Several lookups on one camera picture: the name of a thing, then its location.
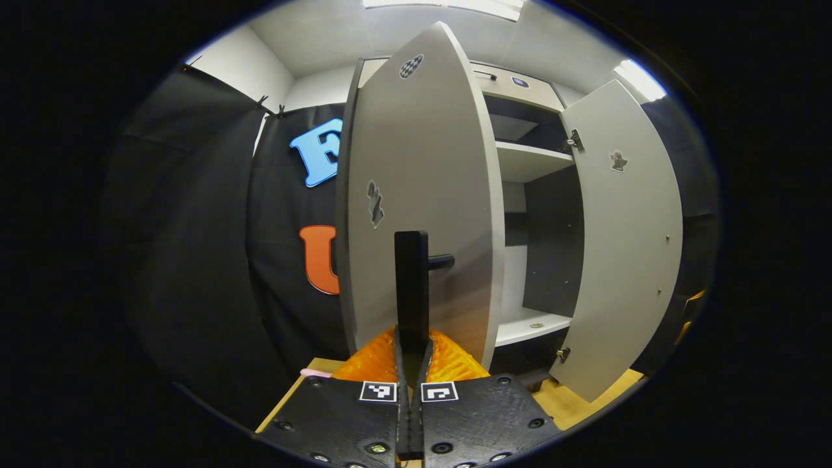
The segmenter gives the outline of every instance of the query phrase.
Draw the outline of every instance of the orange padding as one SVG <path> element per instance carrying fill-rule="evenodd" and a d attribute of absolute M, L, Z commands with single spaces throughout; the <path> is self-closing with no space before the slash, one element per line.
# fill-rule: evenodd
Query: orange padding
<path fill-rule="evenodd" d="M 376 336 L 339 367 L 332 377 L 342 381 L 395 382 L 393 330 L 389 328 Z M 428 382 L 466 381 L 489 376 L 479 362 L 448 336 L 436 330 L 430 330 L 429 334 L 433 340 L 433 356 L 428 367 Z"/>

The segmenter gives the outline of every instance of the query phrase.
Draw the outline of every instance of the open cabinet door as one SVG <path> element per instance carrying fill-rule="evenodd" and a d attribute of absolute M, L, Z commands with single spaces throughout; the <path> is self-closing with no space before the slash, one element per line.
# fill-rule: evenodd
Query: open cabinet door
<path fill-rule="evenodd" d="M 497 148 L 475 79 L 459 42 L 437 22 L 360 89 L 354 80 L 335 218 L 352 352 L 396 324 L 394 233 L 426 231 L 430 255 L 455 258 L 430 273 L 430 327 L 490 364 L 505 226 Z"/>
<path fill-rule="evenodd" d="M 632 365 L 667 310 L 681 258 L 681 201 L 670 158 L 641 106 L 612 81 L 562 114 L 575 149 L 584 254 L 565 361 L 549 371 L 593 401 Z"/>

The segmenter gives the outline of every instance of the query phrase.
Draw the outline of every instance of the blue letter e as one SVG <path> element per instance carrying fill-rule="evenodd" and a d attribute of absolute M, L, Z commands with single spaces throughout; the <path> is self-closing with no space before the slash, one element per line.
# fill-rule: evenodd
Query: blue letter e
<path fill-rule="evenodd" d="M 326 153 L 331 152 L 338 157 L 338 145 L 341 141 L 332 132 L 340 132 L 344 122 L 334 118 L 324 125 L 309 130 L 289 143 L 290 147 L 298 148 L 300 158 L 306 165 L 306 186 L 314 187 L 334 176 L 338 171 L 338 163 L 330 162 Z M 328 133 L 324 142 L 320 138 Z"/>

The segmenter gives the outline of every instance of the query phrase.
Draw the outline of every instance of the cabinet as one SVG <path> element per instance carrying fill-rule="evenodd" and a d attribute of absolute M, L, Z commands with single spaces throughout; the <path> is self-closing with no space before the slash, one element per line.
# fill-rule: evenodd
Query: cabinet
<path fill-rule="evenodd" d="M 681 254 L 672 166 L 619 82 L 569 108 L 542 83 L 471 63 L 441 22 L 388 59 L 359 61 L 336 187 L 340 298 L 353 351 L 396 321 L 393 233 L 402 230 L 427 231 L 430 255 L 456 258 L 450 270 L 431 273 L 430 326 L 486 367 L 495 346 L 568 327 L 571 352 L 550 373 L 592 401 L 644 349 L 667 308 Z M 565 144 L 573 130 L 575 147 Z M 574 188 L 561 199 L 528 199 L 546 193 L 532 184 L 561 175 L 555 187 Z M 506 184 L 523 184 L 525 203 L 504 199 Z M 368 192 L 375 187 L 375 195 Z M 529 217 L 525 250 L 507 245 L 518 237 L 506 207 L 522 213 L 524 205 L 545 203 L 575 207 L 565 213 L 577 219 Z M 568 257 L 573 265 L 530 269 L 540 260 L 531 253 L 535 241 L 549 249 L 545 256 L 571 236 L 535 237 L 547 222 L 580 231 L 569 244 L 580 248 L 561 249 L 580 251 Z M 575 278 L 564 286 L 568 267 Z M 533 284 L 549 285 L 543 290 L 553 295 L 529 291 Z M 530 301 L 540 306 L 527 307 Z"/>

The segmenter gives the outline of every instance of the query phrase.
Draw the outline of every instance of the cabinet shelf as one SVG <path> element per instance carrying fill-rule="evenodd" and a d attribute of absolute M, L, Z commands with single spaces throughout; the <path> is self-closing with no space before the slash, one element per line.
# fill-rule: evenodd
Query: cabinet shelf
<path fill-rule="evenodd" d="M 532 324 L 535 323 L 542 324 L 542 326 L 532 328 Z M 569 317 L 522 307 L 519 313 L 512 314 L 511 321 L 499 325 L 495 346 L 505 346 L 518 341 L 537 338 L 553 331 L 562 330 L 568 327 L 570 323 L 572 323 L 572 319 Z"/>
<path fill-rule="evenodd" d="M 505 182 L 530 182 L 575 164 L 568 154 L 509 142 L 497 142 L 497 157 Z"/>

